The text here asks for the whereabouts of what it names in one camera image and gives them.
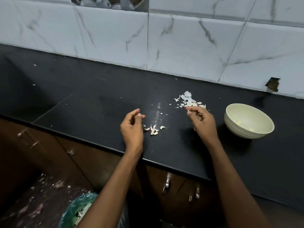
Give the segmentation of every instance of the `forearm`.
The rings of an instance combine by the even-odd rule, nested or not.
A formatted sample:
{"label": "forearm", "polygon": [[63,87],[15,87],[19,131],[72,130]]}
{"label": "forearm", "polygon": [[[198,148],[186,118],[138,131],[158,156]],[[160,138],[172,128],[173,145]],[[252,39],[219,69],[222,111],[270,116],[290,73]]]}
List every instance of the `forearm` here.
{"label": "forearm", "polygon": [[124,154],[110,179],[77,228],[117,227],[139,152]]}
{"label": "forearm", "polygon": [[228,227],[271,227],[220,141],[207,145]]}

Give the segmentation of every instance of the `person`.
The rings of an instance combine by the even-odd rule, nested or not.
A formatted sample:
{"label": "person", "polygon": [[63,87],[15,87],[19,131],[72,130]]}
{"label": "person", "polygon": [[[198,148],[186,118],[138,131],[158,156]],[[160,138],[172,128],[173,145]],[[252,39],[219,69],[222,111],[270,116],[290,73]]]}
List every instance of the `person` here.
{"label": "person", "polygon": [[[186,109],[196,132],[211,155],[227,226],[271,227],[225,153],[217,135],[213,115],[201,107]],[[77,228],[117,227],[131,176],[143,151],[144,117],[136,109],[128,113],[121,123],[120,129],[126,144],[125,154]]]}

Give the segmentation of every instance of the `backsplash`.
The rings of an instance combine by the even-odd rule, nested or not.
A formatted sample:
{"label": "backsplash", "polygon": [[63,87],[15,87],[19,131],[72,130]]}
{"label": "backsplash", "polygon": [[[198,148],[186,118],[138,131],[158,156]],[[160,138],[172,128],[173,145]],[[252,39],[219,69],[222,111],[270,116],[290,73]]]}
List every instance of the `backsplash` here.
{"label": "backsplash", "polygon": [[304,0],[0,0],[0,43],[304,98]]}

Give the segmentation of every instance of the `black countertop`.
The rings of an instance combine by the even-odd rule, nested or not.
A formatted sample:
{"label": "black countertop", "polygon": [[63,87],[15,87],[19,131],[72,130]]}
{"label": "black countertop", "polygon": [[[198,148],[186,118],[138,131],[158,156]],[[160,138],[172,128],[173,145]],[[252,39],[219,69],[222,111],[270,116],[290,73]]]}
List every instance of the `black countertop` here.
{"label": "black countertop", "polygon": [[[210,155],[186,110],[175,108],[174,98],[185,91],[214,115],[223,146],[250,192],[304,211],[303,100],[0,45],[3,117],[122,155],[120,123],[140,108],[143,124],[169,127],[157,136],[144,134],[147,164],[214,180]],[[255,140],[232,134],[223,119],[231,103],[261,109],[274,121],[274,132]]]}

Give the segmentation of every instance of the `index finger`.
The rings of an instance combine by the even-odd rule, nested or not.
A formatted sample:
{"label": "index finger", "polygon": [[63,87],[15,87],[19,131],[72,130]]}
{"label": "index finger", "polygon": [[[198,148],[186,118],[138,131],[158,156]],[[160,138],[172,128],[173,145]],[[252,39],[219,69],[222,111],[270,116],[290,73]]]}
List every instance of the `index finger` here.
{"label": "index finger", "polygon": [[200,106],[187,106],[186,109],[190,111],[199,112],[203,116],[203,118],[205,118],[208,114],[210,114],[208,110]]}
{"label": "index finger", "polygon": [[140,109],[135,109],[133,111],[131,111],[130,113],[128,113],[125,116],[125,119],[123,120],[123,123],[128,123],[131,124],[131,120],[133,117],[135,117],[135,115],[137,115],[139,113]]}

